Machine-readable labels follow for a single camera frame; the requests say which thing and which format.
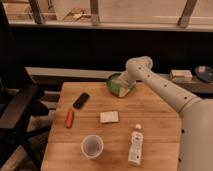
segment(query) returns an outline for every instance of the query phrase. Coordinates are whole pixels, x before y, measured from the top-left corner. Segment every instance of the paper cup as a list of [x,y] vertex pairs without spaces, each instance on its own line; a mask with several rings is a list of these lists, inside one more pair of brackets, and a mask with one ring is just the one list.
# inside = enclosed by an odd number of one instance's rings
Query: paper cup
[[89,159],[96,159],[100,156],[103,148],[103,140],[98,135],[88,135],[81,143],[81,151]]

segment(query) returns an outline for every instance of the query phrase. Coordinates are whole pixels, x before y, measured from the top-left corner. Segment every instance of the smartphone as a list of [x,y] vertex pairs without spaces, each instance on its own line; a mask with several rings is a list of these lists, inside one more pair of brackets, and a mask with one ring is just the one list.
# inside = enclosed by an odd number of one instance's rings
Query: smartphone
[[89,94],[87,93],[82,93],[79,98],[73,103],[73,107],[75,109],[80,109],[85,103],[86,101],[89,99]]

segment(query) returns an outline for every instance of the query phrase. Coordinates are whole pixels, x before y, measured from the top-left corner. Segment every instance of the floor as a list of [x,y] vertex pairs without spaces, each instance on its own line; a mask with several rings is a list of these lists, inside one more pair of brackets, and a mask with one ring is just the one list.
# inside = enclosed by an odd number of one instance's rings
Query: floor
[[[41,128],[51,124],[55,110],[50,110],[48,116],[32,117],[28,130]],[[45,147],[48,139],[48,133],[41,134],[30,141],[33,146],[33,150],[36,152],[37,157],[42,160]],[[23,148],[20,146],[1,168],[1,171],[37,171],[34,164],[31,162]]]

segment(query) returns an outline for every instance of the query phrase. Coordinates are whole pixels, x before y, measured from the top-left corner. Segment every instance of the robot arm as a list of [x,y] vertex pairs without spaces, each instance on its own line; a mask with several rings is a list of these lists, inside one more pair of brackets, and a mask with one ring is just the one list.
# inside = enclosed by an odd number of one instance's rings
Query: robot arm
[[127,61],[126,71],[122,72],[119,81],[124,87],[132,87],[136,80],[142,80],[179,114],[188,104],[201,100],[191,92],[153,73],[151,67],[150,57],[132,58]]
[[115,83],[130,90],[136,80],[142,80],[179,113],[182,134],[178,171],[213,171],[213,100],[201,99],[163,79],[151,67],[149,57],[132,58]]

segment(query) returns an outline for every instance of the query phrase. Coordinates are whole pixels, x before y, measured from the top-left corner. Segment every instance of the wooden tabletop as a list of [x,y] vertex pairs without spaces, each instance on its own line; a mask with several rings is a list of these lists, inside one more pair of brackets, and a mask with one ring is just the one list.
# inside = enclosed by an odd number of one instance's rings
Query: wooden tabletop
[[[82,92],[90,99],[74,110],[71,129],[64,127],[67,110]],[[100,112],[118,111],[120,122],[101,124]],[[133,127],[143,127],[142,164],[127,163]],[[125,98],[111,95],[105,83],[64,83],[50,131],[43,171],[176,171],[181,122],[177,113],[143,83],[137,83]],[[97,134],[104,151],[96,160],[81,152],[83,138]]]

